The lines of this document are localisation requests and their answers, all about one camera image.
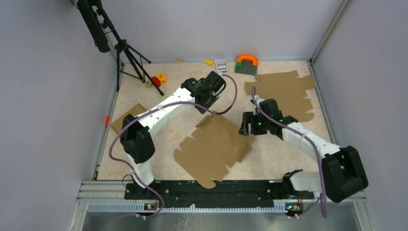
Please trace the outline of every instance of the gray wall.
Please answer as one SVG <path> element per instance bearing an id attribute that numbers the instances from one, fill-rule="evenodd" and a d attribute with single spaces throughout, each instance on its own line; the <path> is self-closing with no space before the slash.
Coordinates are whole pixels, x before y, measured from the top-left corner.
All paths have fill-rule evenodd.
<path id="1" fill-rule="evenodd" d="M 3 0 L 0 22 L 1 230 L 67 230 L 115 63 L 69 0 Z"/>
<path id="2" fill-rule="evenodd" d="M 381 230 L 408 225 L 408 1 L 353 1 L 317 61 L 342 144 L 355 146 Z"/>
<path id="3" fill-rule="evenodd" d="M 119 34 L 154 62 L 306 59 L 342 0 L 116 0 L 103 5 Z"/>

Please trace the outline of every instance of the yellow block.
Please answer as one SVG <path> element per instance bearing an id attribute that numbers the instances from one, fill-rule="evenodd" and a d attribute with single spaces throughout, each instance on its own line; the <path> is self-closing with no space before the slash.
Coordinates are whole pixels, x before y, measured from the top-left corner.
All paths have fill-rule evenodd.
<path id="1" fill-rule="evenodd" d="M 166 75 L 165 75 L 165 74 L 163 74 L 163 73 L 158 73 L 158 74 L 157 74 L 157 78 L 160 80 L 160 83 L 161 83 L 161 84 L 167 83 L 167 78 L 166 78 Z"/>
<path id="2" fill-rule="evenodd" d="M 211 60 L 209 60 L 209 59 L 206 59 L 206 60 L 204 61 L 204 63 L 206 63 L 206 64 L 212 66 L 214 62 L 211 61 Z"/>

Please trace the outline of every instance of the red object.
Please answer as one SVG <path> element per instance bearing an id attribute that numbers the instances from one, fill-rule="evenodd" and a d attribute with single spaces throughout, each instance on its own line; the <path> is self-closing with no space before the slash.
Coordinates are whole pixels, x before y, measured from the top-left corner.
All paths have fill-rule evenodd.
<path id="1" fill-rule="evenodd" d="M 160 87 L 162 84 L 160 83 L 160 80 L 156 77 L 156 76 L 153 76 L 152 77 L 152 80 L 153 80 L 153 82 L 158 86 L 158 87 Z"/>
<path id="2" fill-rule="evenodd" d="M 107 127 L 107 126 L 109 125 L 109 120 L 111 120 L 111 116 L 110 116 L 110 115 L 108 115 L 108 116 L 106 117 L 105 127 Z"/>

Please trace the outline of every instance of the orange magnet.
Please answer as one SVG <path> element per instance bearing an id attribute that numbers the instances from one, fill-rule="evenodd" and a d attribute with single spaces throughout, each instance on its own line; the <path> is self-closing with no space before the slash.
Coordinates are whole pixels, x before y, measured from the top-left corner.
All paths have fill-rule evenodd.
<path id="1" fill-rule="evenodd" d="M 242 62 L 243 60 L 251 61 L 252 66 L 258 66 L 258 58 L 250 54 L 241 54 L 237 57 L 237 62 Z"/>

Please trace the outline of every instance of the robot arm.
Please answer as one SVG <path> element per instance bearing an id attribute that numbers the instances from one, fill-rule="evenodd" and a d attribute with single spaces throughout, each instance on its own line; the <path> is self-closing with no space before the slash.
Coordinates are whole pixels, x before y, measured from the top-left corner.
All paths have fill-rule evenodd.
<path id="1" fill-rule="evenodd" d="M 194 107 L 191 104 L 177 104 L 167 108 L 163 108 L 163 106 L 183 101 L 196 103 L 208 109 L 217 101 L 219 94 L 225 87 L 225 80 L 214 71 L 200 80 L 187 79 L 171 96 L 149 110 L 159 109 L 158 112 L 140 119 L 122 134 L 120 142 L 141 181 L 146 185 L 154 181 L 150 165 L 150 158 L 155 152 L 152 137 L 172 119 L 187 109 Z M 196 109 L 202 114 L 205 112 L 202 108 L 196 107 Z M 145 113 L 136 117 L 130 114 L 127 115 L 123 120 L 122 127 Z M 136 177 L 134 177 L 134 180 L 142 188 L 145 188 Z"/>
<path id="2" fill-rule="evenodd" d="M 317 161 L 315 150 L 309 141 L 311 139 L 319 151 L 319 158 L 322 163 L 323 178 L 326 185 L 326 194 L 334 202 L 340 202 L 345 198 L 367 188 L 368 180 L 361 163 L 357 150 L 351 146 L 342 148 L 336 144 L 325 141 L 313 132 L 304 128 L 295 118 L 291 116 L 283 117 L 275 100 L 264 100 L 256 98 L 259 104 L 271 118 L 279 121 L 293 130 L 301 132 L 299 135 L 288 128 L 283 128 L 263 116 L 257 109 L 254 112 L 244 112 L 240 134 L 242 135 L 262 135 L 268 131 L 278 136 L 283 141 L 287 141 L 301 151 Z M 304 172 L 296 170 L 285 174 L 285 179 L 289 179 L 292 189 L 295 191 L 311 191 L 321 193 L 320 174 L 318 172 Z"/>

